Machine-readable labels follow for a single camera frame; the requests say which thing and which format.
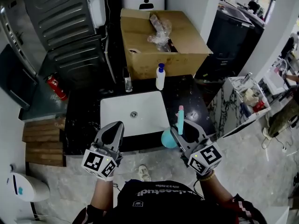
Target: soap dispenser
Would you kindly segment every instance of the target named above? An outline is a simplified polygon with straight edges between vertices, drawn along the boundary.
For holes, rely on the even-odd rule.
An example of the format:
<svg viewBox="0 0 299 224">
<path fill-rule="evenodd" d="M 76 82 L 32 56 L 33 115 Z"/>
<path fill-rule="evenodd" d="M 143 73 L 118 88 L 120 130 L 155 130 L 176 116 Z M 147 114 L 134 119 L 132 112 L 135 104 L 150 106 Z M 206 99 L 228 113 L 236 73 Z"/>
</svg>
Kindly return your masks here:
<svg viewBox="0 0 299 224">
<path fill-rule="evenodd" d="M 164 80 L 165 80 L 164 64 L 160 63 L 159 67 L 157 68 L 157 76 L 156 76 L 156 87 L 160 91 L 163 90 L 164 88 Z"/>
</svg>

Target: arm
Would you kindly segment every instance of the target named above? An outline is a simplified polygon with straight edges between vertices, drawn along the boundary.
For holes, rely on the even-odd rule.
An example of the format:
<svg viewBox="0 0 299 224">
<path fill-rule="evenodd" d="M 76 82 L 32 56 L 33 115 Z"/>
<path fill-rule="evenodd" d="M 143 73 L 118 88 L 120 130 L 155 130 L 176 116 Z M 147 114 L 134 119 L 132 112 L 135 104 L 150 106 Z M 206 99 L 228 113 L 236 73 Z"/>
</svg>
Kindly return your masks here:
<svg viewBox="0 0 299 224">
<path fill-rule="evenodd" d="M 113 181 L 97 180 L 91 205 L 105 211 L 113 208 Z"/>
<path fill-rule="evenodd" d="M 216 175 L 206 181 L 200 181 L 205 199 L 219 205 L 231 200 L 233 196 L 221 185 Z"/>
<path fill-rule="evenodd" d="M 289 80 L 295 81 L 299 83 L 299 77 L 293 76 L 293 75 L 285 75 L 285 78 L 288 78 Z"/>
</svg>

